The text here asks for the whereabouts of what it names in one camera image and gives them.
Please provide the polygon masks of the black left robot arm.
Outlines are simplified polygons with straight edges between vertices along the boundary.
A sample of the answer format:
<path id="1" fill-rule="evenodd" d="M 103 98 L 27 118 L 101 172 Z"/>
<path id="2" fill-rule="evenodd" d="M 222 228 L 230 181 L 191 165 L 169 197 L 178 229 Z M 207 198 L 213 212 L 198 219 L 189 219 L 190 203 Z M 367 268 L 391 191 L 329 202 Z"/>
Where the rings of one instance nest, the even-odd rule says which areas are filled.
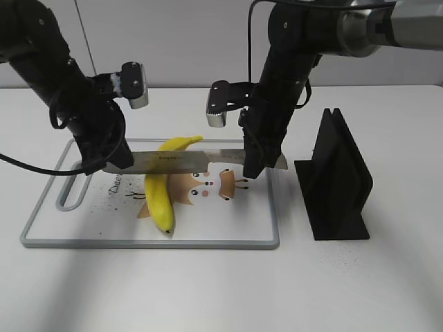
<path id="1" fill-rule="evenodd" d="M 48 107 L 52 128 L 71 132 L 82 172 L 134 164 L 124 115 L 115 102 L 119 74 L 86 76 L 71 57 L 53 11 L 42 2 L 1 2 L 1 62 Z"/>

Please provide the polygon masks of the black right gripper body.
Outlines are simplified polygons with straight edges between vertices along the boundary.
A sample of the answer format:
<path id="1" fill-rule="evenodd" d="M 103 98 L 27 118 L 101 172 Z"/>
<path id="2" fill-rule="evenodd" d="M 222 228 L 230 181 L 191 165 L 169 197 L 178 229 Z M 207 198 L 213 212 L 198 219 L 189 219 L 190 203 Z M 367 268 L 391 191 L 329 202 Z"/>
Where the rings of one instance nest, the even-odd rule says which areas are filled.
<path id="1" fill-rule="evenodd" d="M 305 89 L 303 81 L 259 82 L 253 85 L 248 110 L 239 125 L 243 129 L 247 152 L 280 152 L 287 127 Z"/>

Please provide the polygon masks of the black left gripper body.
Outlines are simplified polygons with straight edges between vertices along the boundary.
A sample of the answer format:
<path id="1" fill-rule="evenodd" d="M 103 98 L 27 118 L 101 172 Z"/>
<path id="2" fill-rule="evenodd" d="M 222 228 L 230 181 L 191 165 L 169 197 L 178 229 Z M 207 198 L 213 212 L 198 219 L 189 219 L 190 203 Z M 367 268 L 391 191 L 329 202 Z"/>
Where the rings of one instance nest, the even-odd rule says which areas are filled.
<path id="1" fill-rule="evenodd" d="M 67 128 L 83 156 L 110 156 L 125 145 L 125 121 L 117 104 L 85 77 L 70 77 L 51 98 L 51 125 Z"/>

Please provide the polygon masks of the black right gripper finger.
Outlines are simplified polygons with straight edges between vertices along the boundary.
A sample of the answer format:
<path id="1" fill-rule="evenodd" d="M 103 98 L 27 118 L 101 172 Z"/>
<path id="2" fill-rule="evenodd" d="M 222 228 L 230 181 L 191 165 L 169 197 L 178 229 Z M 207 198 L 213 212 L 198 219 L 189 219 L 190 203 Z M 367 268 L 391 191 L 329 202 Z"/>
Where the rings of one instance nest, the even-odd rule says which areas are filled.
<path id="1" fill-rule="evenodd" d="M 244 152 L 243 176 L 256 179 L 265 168 L 274 168 L 277 165 L 281 147 L 265 145 L 260 148 L 252 141 L 244 141 Z"/>

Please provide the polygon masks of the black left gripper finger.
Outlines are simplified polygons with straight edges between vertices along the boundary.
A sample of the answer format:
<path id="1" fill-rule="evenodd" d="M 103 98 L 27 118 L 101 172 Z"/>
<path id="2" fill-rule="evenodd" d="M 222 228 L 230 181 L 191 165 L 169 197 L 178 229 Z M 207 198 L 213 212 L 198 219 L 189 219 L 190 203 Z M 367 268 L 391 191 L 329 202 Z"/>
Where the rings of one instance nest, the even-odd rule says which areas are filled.
<path id="1" fill-rule="evenodd" d="M 125 138 L 111 139 L 103 145 L 78 140 L 78 148 L 82 157 L 82 171 L 86 175 L 104 169 L 107 163 L 119 169 L 134 164 L 134 157 Z"/>

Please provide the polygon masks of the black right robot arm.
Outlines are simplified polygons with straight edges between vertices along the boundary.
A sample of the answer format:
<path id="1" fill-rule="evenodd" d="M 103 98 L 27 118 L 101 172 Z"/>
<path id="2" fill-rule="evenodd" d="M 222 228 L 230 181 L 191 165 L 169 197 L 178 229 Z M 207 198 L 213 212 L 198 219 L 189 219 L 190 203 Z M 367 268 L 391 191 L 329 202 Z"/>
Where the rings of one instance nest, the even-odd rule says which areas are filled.
<path id="1" fill-rule="evenodd" d="M 325 55 L 364 58 L 383 46 L 442 49 L 441 1 L 276 1 L 269 51 L 240 116 L 243 174 L 274 167 L 309 75 Z"/>

